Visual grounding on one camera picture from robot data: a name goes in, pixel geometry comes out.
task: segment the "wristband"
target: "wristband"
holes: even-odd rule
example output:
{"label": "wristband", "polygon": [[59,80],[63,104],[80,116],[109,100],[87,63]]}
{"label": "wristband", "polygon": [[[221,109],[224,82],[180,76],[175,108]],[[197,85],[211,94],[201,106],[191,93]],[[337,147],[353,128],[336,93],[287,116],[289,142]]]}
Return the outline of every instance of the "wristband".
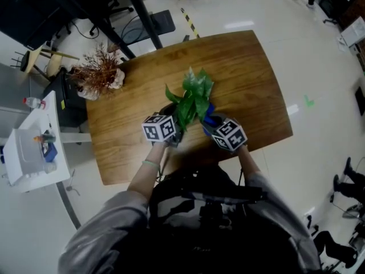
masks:
{"label": "wristband", "polygon": [[160,170],[160,165],[154,162],[150,162],[149,160],[143,160],[142,163],[149,164],[150,166],[156,167],[157,170]]}

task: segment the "dried plant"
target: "dried plant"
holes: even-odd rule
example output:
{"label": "dried plant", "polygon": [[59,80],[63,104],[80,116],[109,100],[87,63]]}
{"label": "dried plant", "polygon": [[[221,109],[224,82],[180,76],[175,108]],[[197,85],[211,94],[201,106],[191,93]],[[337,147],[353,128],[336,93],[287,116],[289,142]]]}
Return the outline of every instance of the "dried plant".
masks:
{"label": "dried plant", "polygon": [[95,53],[85,54],[85,63],[74,66],[71,79],[77,80],[78,85],[91,92],[111,92],[109,86],[114,82],[119,59],[115,52],[108,53],[103,44],[95,47]]}

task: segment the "water bottle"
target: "water bottle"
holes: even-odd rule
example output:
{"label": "water bottle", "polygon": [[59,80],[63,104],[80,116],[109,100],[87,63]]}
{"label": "water bottle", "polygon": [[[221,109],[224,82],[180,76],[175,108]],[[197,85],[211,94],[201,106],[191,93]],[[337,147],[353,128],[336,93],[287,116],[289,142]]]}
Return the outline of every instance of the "water bottle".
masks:
{"label": "water bottle", "polygon": [[25,103],[30,108],[40,108],[41,110],[44,110],[46,107],[46,102],[40,100],[39,98],[24,98],[23,103]]}

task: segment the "wooden table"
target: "wooden table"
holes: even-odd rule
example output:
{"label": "wooden table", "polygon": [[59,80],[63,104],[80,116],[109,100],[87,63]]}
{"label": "wooden table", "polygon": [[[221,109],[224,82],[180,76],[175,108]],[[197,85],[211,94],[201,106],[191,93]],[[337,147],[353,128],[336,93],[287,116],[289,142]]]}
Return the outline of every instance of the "wooden table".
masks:
{"label": "wooden table", "polygon": [[[87,102],[96,161],[105,185],[130,181],[151,149],[142,133],[147,116],[169,103],[165,84],[182,95],[184,73],[204,68],[214,81],[216,112],[236,118],[251,151],[293,135],[270,63],[253,31],[213,35],[145,54],[121,65],[124,86],[111,97]],[[207,137],[198,122],[177,148],[169,148],[164,174],[184,166],[233,157]]]}

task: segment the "dried flower arrangement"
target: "dried flower arrangement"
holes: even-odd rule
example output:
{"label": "dried flower arrangement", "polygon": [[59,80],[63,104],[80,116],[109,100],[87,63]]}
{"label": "dried flower arrangement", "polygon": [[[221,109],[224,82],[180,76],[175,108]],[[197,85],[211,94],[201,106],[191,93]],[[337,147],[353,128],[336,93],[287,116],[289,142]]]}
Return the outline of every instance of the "dried flower arrangement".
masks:
{"label": "dried flower arrangement", "polygon": [[118,68],[119,58],[115,52],[108,53],[101,43],[95,47],[94,54],[85,54],[84,58],[85,63],[74,66],[71,74],[71,79],[83,90],[99,96],[122,86],[124,73]]}

